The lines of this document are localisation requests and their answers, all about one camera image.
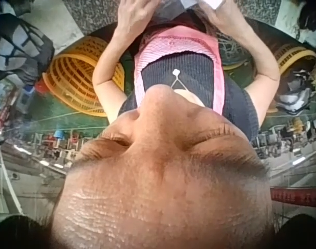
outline white paper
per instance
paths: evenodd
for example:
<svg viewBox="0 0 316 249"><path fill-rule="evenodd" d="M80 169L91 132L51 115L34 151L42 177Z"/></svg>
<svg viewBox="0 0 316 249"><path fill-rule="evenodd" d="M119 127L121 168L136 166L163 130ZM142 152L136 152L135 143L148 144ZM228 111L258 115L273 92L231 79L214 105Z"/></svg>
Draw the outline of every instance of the white paper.
<svg viewBox="0 0 316 249"><path fill-rule="evenodd" d="M197 4L197 0L181 0L181 3L185 9Z"/></svg>
<svg viewBox="0 0 316 249"><path fill-rule="evenodd" d="M212 9L217 9L223 0L203 0L205 3L211 6ZM181 0L181 3L185 9L197 4L197 0Z"/></svg>
<svg viewBox="0 0 316 249"><path fill-rule="evenodd" d="M212 9L217 9L220 4L223 2L223 0L203 0L205 3L210 5Z"/></svg>

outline nose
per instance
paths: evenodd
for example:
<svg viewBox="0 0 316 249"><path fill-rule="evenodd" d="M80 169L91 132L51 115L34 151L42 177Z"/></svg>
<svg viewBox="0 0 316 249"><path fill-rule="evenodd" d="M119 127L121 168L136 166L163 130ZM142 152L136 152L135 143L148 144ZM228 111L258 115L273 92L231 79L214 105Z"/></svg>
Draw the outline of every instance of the nose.
<svg viewBox="0 0 316 249"><path fill-rule="evenodd" d="M184 132L187 107L187 101L182 100L182 97L170 87L165 85L150 87L138 110L137 139L172 142Z"/></svg>

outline red sign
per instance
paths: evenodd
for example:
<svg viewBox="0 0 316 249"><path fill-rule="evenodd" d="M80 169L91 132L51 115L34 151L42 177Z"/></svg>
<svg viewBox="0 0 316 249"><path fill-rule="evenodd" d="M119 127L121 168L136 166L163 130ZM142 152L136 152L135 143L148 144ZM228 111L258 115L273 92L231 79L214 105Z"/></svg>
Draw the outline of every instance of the red sign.
<svg viewBox="0 0 316 249"><path fill-rule="evenodd" d="M316 188L271 188L271 198L273 201L316 208Z"/></svg>

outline hand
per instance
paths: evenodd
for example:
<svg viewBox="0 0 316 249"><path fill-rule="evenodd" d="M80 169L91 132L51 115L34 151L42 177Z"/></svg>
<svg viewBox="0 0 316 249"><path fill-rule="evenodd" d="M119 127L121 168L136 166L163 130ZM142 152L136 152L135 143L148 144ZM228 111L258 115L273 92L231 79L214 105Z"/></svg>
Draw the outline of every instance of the hand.
<svg viewBox="0 0 316 249"><path fill-rule="evenodd" d="M213 10L202 0L199 0L198 4L210 22L225 35L234 38L246 33L251 28L234 0L225 0L217 10Z"/></svg>
<svg viewBox="0 0 316 249"><path fill-rule="evenodd" d="M160 0L121 0L116 32L133 42L151 20Z"/></svg>

